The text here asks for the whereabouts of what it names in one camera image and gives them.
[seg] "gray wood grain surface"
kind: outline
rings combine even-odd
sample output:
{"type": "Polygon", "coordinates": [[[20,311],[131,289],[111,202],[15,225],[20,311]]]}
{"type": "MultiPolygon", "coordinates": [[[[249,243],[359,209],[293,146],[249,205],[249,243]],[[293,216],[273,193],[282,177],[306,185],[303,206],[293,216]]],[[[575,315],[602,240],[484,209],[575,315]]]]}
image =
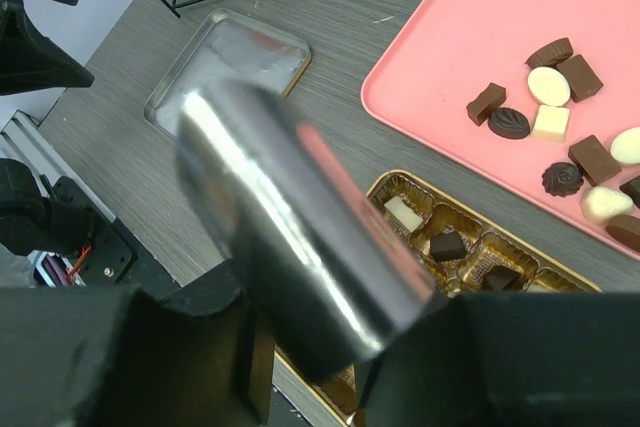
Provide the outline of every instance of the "gray wood grain surface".
{"type": "Polygon", "coordinates": [[[640,288],[635,260],[365,113],[362,81],[420,1],[218,0],[178,20],[157,0],[135,0],[89,63],[94,86],[67,92],[41,132],[180,283],[217,264],[217,252],[177,189],[171,142],[142,112],[205,16],[227,7],[309,41],[314,58],[290,98],[363,190],[386,170],[409,170],[604,289],[640,288]]]}

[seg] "chocolate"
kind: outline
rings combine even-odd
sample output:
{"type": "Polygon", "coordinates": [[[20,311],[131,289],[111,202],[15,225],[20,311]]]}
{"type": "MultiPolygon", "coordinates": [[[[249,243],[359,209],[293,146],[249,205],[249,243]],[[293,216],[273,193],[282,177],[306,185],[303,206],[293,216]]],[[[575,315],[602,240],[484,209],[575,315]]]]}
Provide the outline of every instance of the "chocolate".
{"type": "Polygon", "coordinates": [[[520,274],[503,265],[494,265],[482,278],[482,290],[509,290],[520,280],[520,274]]]}
{"type": "Polygon", "coordinates": [[[605,227],[607,233],[625,247],[640,253],[640,219],[632,215],[618,215],[605,227]]]}
{"type": "Polygon", "coordinates": [[[554,197],[574,195],[584,184],[580,169],[570,162],[551,164],[542,174],[542,186],[554,197]]]}
{"type": "Polygon", "coordinates": [[[622,184],[620,190],[631,197],[636,207],[640,207],[640,175],[622,184]]]}
{"type": "Polygon", "coordinates": [[[604,87],[591,66],[582,55],[565,60],[556,66],[556,69],[564,75],[569,87],[571,87],[571,98],[574,102],[593,97],[604,87]]]}
{"type": "Polygon", "coordinates": [[[467,114],[474,124],[482,125],[507,100],[507,91],[493,82],[473,102],[467,105],[467,114]]]}
{"type": "Polygon", "coordinates": [[[555,67],[573,55],[573,46],[568,38],[554,40],[550,44],[536,50],[527,59],[527,65],[531,69],[536,67],[555,67]]]}
{"type": "Polygon", "coordinates": [[[531,132],[527,118],[509,107],[500,107],[491,112],[488,125],[491,132],[510,140],[524,139],[531,132]]]}
{"type": "Polygon", "coordinates": [[[467,255],[467,249],[464,246],[462,237],[456,231],[434,235],[431,237],[429,244],[429,254],[438,263],[464,259],[467,255]]]}
{"type": "Polygon", "coordinates": [[[622,168],[595,135],[569,147],[569,158],[591,185],[599,185],[622,172],[622,168]]]}

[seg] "tray rim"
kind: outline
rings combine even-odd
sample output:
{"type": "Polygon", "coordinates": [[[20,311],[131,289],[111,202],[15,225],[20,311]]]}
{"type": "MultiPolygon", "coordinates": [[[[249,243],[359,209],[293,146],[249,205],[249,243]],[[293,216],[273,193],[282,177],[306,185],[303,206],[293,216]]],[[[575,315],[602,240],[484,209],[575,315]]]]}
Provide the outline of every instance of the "tray rim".
{"type": "Polygon", "coordinates": [[[504,227],[501,227],[500,225],[496,224],[494,221],[492,221],[491,219],[488,219],[487,217],[485,217],[484,215],[482,215],[481,213],[479,213],[475,209],[473,209],[473,208],[469,207],[468,205],[460,202],[459,200],[453,198],[451,195],[447,194],[446,192],[443,192],[442,190],[438,189],[437,187],[435,187],[434,185],[430,184],[426,180],[418,177],[416,174],[413,174],[412,172],[409,172],[407,170],[391,169],[391,170],[388,170],[385,173],[381,174],[374,181],[373,185],[369,188],[369,190],[367,190],[367,198],[378,187],[378,185],[380,185],[382,183],[382,181],[385,180],[385,178],[390,177],[392,175],[398,175],[398,174],[404,175],[404,176],[410,178],[412,181],[416,182],[417,184],[426,187],[427,191],[432,190],[434,193],[436,193],[437,195],[439,195],[442,198],[444,198],[447,202],[450,202],[453,205],[455,205],[456,207],[462,209],[463,212],[466,210],[471,215],[477,217],[480,221],[486,222],[487,224],[489,224],[491,226],[491,228],[495,229],[495,231],[497,233],[505,236],[507,238],[507,240],[511,239],[511,240],[519,243],[521,246],[525,247],[526,249],[530,250],[531,252],[533,252],[535,255],[537,255],[538,257],[540,257],[544,261],[548,262],[548,264],[550,266],[558,268],[558,269],[562,270],[564,273],[576,277],[578,280],[583,282],[585,285],[588,285],[589,287],[591,287],[595,292],[598,292],[598,293],[602,293],[603,292],[603,290],[598,285],[596,285],[595,283],[593,283],[591,280],[587,279],[583,275],[577,273],[575,270],[567,267],[566,265],[564,265],[560,261],[558,261],[558,260],[554,259],[553,257],[545,254],[544,252],[542,252],[537,247],[534,247],[533,245],[531,245],[530,243],[528,243],[525,240],[521,239],[517,235],[512,234],[507,229],[505,229],[504,227]]]}
{"type": "Polygon", "coordinates": [[[405,36],[408,35],[407,32],[409,32],[410,27],[412,27],[412,21],[415,21],[415,18],[417,18],[418,13],[424,9],[424,5],[427,4],[429,0],[422,0],[420,1],[420,3],[418,4],[418,6],[415,8],[415,10],[413,11],[413,13],[409,16],[409,18],[407,19],[407,21],[405,22],[405,24],[402,26],[402,28],[400,29],[400,31],[396,34],[396,36],[393,38],[393,40],[391,41],[391,43],[387,46],[387,48],[385,49],[385,51],[382,53],[382,55],[380,56],[380,58],[376,61],[376,63],[373,65],[373,67],[371,68],[371,70],[369,71],[369,73],[367,74],[367,76],[365,77],[362,86],[360,88],[360,102],[364,108],[364,110],[374,119],[378,120],[379,122],[393,128],[394,130],[400,132],[402,135],[415,140],[416,142],[434,150],[435,152],[438,152],[439,154],[447,157],[448,159],[456,162],[457,164],[463,166],[464,168],[480,175],[481,177],[483,177],[485,180],[488,180],[489,182],[493,183],[494,185],[497,185],[498,187],[500,187],[501,189],[504,189],[508,192],[511,192],[515,195],[517,195],[518,197],[520,197],[521,199],[525,200],[526,202],[536,206],[539,209],[544,210],[545,212],[547,212],[550,215],[553,215],[555,218],[561,220],[562,222],[564,222],[565,224],[573,227],[574,229],[579,230],[580,232],[584,233],[585,235],[588,235],[589,237],[591,237],[592,239],[595,239],[598,242],[603,243],[604,245],[609,246],[610,248],[620,252],[623,255],[626,255],[627,257],[630,257],[634,260],[640,260],[640,253],[636,253],[633,250],[629,249],[628,247],[616,242],[615,240],[607,237],[604,233],[598,232],[594,229],[590,229],[587,226],[581,225],[579,222],[574,221],[573,219],[569,218],[568,216],[562,214],[562,213],[558,213],[557,211],[554,211],[552,208],[548,208],[545,204],[543,204],[542,202],[537,201],[535,198],[533,198],[532,196],[530,196],[529,194],[522,192],[522,190],[520,189],[516,189],[516,188],[512,188],[510,185],[502,185],[500,183],[498,183],[497,181],[493,180],[492,178],[489,177],[488,173],[486,172],[485,169],[482,168],[475,168],[472,166],[471,162],[464,160],[460,155],[452,153],[451,151],[449,151],[448,149],[442,147],[442,146],[438,146],[436,144],[434,144],[433,142],[427,140],[427,139],[423,139],[418,135],[414,135],[414,134],[410,134],[404,131],[404,128],[402,128],[401,126],[399,126],[396,122],[390,121],[386,116],[383,116],[377,112],[375,112],[374,110],[371,109],[371,107],[368,105],[367,101],[365,100],[367,97],[366,91],[370,88],[370,84],[373,82],[373,74],[376,73],[376,71],[381,68],[383,61],[385,60],[385,58],[387,56],[390,55],[390,52],[392,51],[393,47],[396,45],[396,43],[400,43],[401,41],[405,40],[405,36]]]}
{"type": "Polygon", "coordinates": [[[182,72],[182,69],[184,69],[189,60],[191,60],[191,57],[195,53],[196,49],[204,41],[207,35],[209,35],[209,33],[216,27],[216,25],[224,20],[232,20],[245,26],[250,24],[252,28],[258,26],[262,29],[263,32],[267,32],[276,36],[282,36],[282,34],[284,34],[288,38],[287,41],[291,45],[299,47],[306,53],[302,65],[297,70],[296,74],[291,79],[291,82],[289,83],[289,85],[287,85],[286,89],[282,93],[283,97],[289,95],[293,87],[298,83],[298,80],[300,80],[300,77],[307,70],[307,67],[311,63],[311,58],[313,55],[311,46],[302,37],[291,34],[286,30],[280,29],[271,24],[262,22],[261,20],[258,20],[254,17],[249,17],[248,15],[236,12],[234,10],[230,10],[224,7],[215,9],[204,18],[202,23],[196,29],[195,33],[182,48],[176,59],[171,63],[171,66],[169,66],[165,74],[158,82],[158,85],[155,86],[144,103],[144,119],[149,124],[151,124],[154,129],[156,129],[158,132],[169,139],[175,139],[175,136],[154,122],[154,112],[164,99],[165,95],[169,91],[171,85],[173,85],[173,83],[175,82],[178,75],[180,75],[180,72],[182,72]]]}

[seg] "red wire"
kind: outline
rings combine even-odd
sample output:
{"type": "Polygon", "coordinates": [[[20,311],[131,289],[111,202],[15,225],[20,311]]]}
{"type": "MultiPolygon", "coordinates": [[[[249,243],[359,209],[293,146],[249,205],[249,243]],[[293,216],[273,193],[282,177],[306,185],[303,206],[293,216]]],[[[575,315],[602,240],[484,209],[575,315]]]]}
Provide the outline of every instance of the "red wire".
{"type": "Polygon", "coordinates": [[[82,262],[84,262],[84,259],[89,255],[92,248],[93,247],[91,245],[89,247],[83,247],[80,257],[78,257],[73,268],[67,273],[67,280],[71,285],[76,283],[76,275],[80,273],[80,269],[82,269],[82,262]]]}

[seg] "gold plastic tray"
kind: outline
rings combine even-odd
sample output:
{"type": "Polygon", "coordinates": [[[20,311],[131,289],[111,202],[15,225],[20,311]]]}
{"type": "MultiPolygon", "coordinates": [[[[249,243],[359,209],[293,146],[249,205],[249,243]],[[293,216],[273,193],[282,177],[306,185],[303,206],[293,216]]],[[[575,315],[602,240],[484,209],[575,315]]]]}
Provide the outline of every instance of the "gold plastic tray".
{"type": "MultiPolygon", "coordinates": [[[[413,174],[402,170],[387,172],[376,180],[367,195],[449,296],[479,291],[482,277],[496,264],[520,273],[516,290],[601,292],[591,281],[413,174]],[[395,196],[400,196],[422,219],[413,233],[384,207],[395,196]],[[434,235],[452,230],[460,233],[467,255],[464,259],[437,264],[425,253],[425,245],[434,235]]],[[[363,413],[356,412],[353,367],[312,388],[344,425],[365,426],[363,413]]]]}

